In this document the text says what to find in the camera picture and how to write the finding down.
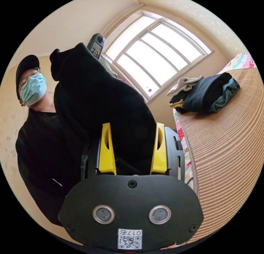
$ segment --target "bed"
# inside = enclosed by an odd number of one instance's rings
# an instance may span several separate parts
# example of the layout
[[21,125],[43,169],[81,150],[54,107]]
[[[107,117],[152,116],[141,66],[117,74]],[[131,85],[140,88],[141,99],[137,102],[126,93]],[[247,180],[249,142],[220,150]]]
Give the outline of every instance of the bed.
[[219,230],[237,213],[264,163],[264,86],[257,66],[249,52],[242,52],[219,74],[223,72],[241,88],[220,111],[199,115],[173,109],[185,152],[185,183],[197,194],[204,214],[185,244]]

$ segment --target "yellow bracket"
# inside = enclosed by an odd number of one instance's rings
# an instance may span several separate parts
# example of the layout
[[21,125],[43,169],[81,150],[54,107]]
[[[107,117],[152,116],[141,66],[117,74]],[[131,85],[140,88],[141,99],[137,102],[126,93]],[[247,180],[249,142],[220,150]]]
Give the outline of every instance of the yellow bracket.
[[150,174],[164,174],[167,171],[167,152],[164,124],[157,123],[154,151]]
[[99,171],[101,173],[114,173],[114,175],[116,175],[116,163],[110,123],[103,124],[99,156]]

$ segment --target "arched window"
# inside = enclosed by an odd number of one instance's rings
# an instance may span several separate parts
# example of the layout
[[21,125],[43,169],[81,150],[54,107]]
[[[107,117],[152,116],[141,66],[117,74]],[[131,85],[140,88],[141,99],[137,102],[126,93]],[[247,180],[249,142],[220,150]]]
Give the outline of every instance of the arched window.
[[209,53],[191,32],[153,13],[142,13],[104,50],[147,100]]

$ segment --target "blue face mask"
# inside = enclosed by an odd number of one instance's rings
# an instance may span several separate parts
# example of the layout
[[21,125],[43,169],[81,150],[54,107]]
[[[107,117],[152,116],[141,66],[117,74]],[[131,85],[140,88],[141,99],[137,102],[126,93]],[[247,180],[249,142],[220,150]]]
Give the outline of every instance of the blue face mask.
[[44,96],[46,89],[46,79],[41,73],[37,77],[30,76],[26,87],[21,89],[21,99],[27,106],[31,106]]

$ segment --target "label sticker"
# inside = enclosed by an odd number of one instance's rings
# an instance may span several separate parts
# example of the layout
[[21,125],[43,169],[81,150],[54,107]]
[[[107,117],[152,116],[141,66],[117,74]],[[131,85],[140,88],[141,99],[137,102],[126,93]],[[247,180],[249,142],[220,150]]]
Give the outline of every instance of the label sticker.
[[118,229],[118,249],[142,249],[142,230]]

